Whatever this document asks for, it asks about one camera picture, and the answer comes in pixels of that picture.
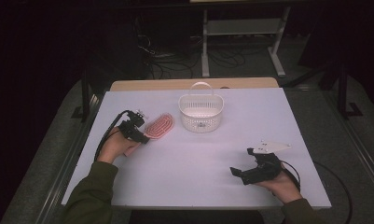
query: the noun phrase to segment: basket handle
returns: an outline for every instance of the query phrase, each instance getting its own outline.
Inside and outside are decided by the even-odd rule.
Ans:
[[[195,87],[197,87],[197,86],[200,86],[200,85],[210,87],[210,89],[211,89],[211,91],[212,91],[212,95],[214,95],[213,87],[210,86],[210,84],[208,84],[207,82],[197,82],[197,83],[193,84],[193,85],[190,87],[188,94],[190,95],[190,91],[192,91],[193,88],[195,88]]]

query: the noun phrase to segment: sleeve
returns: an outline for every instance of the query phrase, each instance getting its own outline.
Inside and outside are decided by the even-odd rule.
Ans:
[[[118,168],[96,161],[82,179],[65,206],[63,223],[111,223],[113,184]]]
[[[286,203],[282,207],[286,223],[292,224],[325,224],[316,214],[306,199]]]

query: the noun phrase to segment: person's right arm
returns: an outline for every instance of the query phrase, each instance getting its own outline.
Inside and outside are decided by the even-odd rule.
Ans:
[[[262,181],[257,185],[270,190],[284,204],[282,211],[286,223],[324,224],[285,172],[281,171],[276,178]]]

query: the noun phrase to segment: hand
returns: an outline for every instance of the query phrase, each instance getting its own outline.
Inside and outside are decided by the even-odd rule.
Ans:
[[[113,163],[114,160],[122,155],[127,149],[137,145],[137,142],[125,138],[119,131],[118,127],[113,128],[97,157],[97,161]]]
[[[274,179],[262,181],[256,185],[270,190],[282,203],[291,203],[303,198],[294,182],[283,171]]]

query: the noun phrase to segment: person's left hand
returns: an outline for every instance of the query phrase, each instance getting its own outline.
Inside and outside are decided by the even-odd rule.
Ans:
[[[128,148],[137,146],[138,143],[127,139],[119,131],[118,127],[111,130],[105,141],[97,161],[113,163],[114,160],[122,155]]]

